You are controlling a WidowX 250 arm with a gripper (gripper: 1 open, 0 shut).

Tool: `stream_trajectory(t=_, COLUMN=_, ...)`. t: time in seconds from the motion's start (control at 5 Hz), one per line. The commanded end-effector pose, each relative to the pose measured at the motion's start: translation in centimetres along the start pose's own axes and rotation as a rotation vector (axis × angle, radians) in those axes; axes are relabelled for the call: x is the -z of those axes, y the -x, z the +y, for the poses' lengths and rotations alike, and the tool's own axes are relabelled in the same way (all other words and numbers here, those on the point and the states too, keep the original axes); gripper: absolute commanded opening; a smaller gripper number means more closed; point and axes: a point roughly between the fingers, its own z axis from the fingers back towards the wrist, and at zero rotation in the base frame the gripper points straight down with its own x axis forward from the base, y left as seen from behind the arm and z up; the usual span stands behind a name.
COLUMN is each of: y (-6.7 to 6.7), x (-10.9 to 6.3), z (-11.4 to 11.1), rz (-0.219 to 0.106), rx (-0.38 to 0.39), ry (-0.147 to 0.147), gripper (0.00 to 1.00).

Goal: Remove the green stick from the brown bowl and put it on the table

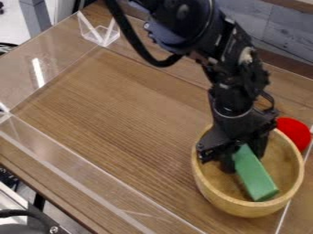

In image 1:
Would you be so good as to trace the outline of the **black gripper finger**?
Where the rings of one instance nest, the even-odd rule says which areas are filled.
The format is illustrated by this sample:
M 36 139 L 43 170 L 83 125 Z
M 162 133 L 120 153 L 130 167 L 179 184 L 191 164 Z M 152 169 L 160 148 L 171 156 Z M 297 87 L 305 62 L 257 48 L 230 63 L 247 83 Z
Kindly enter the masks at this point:
M 219 162 L 221 162 L 221 171 L 226 174 L 233 174 L 235 172 L 235 160 L 234 155 L 239 147 L 222 148 L 219 152 Z
M 249 147 L 255 154 L 257 158 L 261 159 L 265 154 L 267 146 L 269 132 L 253 132 L 249 139 Z

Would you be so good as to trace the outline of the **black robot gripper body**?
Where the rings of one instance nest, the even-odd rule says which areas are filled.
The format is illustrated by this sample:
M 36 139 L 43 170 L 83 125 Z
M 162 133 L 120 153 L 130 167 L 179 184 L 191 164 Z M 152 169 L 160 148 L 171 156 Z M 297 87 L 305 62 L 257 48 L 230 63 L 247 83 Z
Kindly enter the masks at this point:
M 250 134 L 255 131 L 270 132 L 277 127 L 277 109 L 274 98 L 263 91 L 262 96 L 270 102 L 267 109 L 258 109 L 254 105 L 239 115 L 231 116 L 221 113 L 215 98 L 209 95 L 210 109 L 213 111 L 213 126 L 201 137 L 195 151 L 202 162 L 219 161 L 222 148 L 249 144 Z

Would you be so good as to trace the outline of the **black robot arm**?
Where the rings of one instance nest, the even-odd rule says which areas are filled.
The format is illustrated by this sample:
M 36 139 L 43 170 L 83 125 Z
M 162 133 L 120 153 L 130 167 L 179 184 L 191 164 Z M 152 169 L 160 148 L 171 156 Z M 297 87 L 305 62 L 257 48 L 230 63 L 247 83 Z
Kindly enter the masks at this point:
M 222 12 L 218 0 L 130 0 L 147 12 L 148 35 L 168 52 L 202 66 L 211 87 L 207 99 L 213 126 L 195 149 L 202 163 L 218 161 L 221 170 L 235 171 L 235 153 L 245 144 L 262 157 L 269 133 L 277 127 L 277 109 L 255 108 L 269 72 L 239 24 Z

